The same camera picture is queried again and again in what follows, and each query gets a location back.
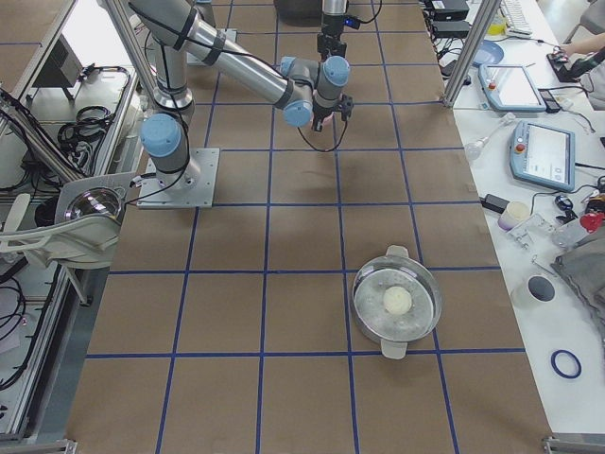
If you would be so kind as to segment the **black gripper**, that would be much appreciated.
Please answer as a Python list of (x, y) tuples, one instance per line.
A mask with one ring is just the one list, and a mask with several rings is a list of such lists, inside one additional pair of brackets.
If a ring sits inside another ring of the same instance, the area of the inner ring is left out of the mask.
[[(354, 109), (354, 100), (351, 96), (342, 94), (338, 103), (338, 111), (342, 120), (349, 120)], [(324, 111), (314, 111), (312, 119), (312, 131), (322, 132), (323, 122), (326, 118)]]
[(339, 35), (331, 36), (319, 33), (317, 35), (317, 51), (323, 60), (332, 56), (344, 58), (346, 56), (346, 43), (340, 39)]

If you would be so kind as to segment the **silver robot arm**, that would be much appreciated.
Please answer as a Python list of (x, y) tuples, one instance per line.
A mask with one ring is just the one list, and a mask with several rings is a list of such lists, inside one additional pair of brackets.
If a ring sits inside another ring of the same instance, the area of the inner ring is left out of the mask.
[(275, 69), (213, 27), (188, 1), (129, 1), (127, 7), (156, 43), (156, 76), (148, 91), (160, 112), (179, 117), (193, 107), (185, 75), (192, 54), (281, 110), (292, 127), (321, 131), (334, 114), (349, 121), (354, 102), (343, 89), (351, 67), (343, 56), (321, 61), (285, 56)]
[(348, 8), (346, 0), (323, 0), (317, 51), (322, 61), (332, 56), (346, 56), (347, 44), (341, 40)]

